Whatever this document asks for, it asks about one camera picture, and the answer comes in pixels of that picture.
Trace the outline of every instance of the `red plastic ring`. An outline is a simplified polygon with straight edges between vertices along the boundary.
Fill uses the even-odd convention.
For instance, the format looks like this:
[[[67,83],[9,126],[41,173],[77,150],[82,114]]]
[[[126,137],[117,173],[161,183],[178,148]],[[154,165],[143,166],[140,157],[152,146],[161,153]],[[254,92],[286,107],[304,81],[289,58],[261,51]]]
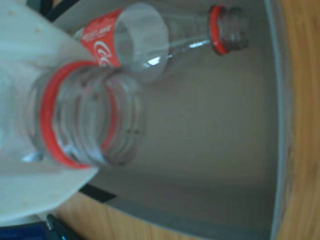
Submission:
[[[224,6],[214,6],[210,11],[210,30],[213,47],[220,55],[228,54],[230,51],[225,48],[224,44],[220,41],[218,18]]]
[[[73,169],[86,169],[90,168],[90,166],[78,163],[65,155],[56,139],[56,135],[52,127],[52,119],[54,118],[55,103],[61,83],[72,71],[87,65],[97,65],[97,63],[92,61],[71,62],[55,72],[46,86],[40,106],[40,129],[46,147],[57,162]]]

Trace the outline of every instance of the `transparent plastic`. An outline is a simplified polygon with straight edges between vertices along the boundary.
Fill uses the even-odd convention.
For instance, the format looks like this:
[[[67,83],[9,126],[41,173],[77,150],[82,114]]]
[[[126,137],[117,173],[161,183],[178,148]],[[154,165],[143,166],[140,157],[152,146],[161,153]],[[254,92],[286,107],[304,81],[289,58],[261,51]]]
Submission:
[[[96,18],[74,37],[100,64],[126,66],[144,82],[196,61],[192,53],[200,48],[225,55],[249,45],[247,19],[239,7],[213,6],[192,12],[152,1],[136,2]],[[104,49],[97,51],[98,44]]]
[[[39,78],[28,97],[33,109],[27,128],[37,149],[63,164],[69,164],[63,159],[68,158],[76,168],[123,165],[135,156],[144,135],[145,110],[142,90],[132,77],[91,64],[67,74],[59,86],[51,120],[63,156],[48,147],[50,139],[44,139],[40,117],[52,80],[52,73]]]

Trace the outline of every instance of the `red label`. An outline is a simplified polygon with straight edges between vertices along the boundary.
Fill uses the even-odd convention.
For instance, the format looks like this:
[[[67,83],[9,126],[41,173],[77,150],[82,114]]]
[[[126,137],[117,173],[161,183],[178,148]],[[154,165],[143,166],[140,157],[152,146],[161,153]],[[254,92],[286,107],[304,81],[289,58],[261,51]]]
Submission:
[[[81,43],[101,65],[120,66],[114,45],[117,17],[122,9],[92,20],[83,30]]]

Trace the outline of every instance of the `bottle mouth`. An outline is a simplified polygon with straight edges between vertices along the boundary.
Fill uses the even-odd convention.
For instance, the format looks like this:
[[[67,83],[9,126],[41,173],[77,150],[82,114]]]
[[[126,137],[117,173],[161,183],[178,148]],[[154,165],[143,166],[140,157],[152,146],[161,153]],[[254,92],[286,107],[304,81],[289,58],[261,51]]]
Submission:
[[[210,9],[210,36],[219,55],[247,48],[250,42],[247,18],[240,7],[226,9],[216,5]]]
[[[145,126],[134,79],[90,61],[67,63],[45,78],[32,92],[35,130],[29,132],[38,148],[73,169],[122,166],[134,158]]]

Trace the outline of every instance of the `coca-cola bottle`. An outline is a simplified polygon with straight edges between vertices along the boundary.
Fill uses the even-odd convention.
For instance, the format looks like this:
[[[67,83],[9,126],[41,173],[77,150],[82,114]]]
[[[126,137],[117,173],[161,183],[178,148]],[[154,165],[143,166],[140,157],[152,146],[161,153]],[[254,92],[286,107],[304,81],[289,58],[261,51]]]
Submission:
[[[74,37],[101,65],[124,66],[144,82],[195,59],[197,49],[226,55],[249,45],[239,7],[192,12],[159,2],[136,2],[93,19]]]

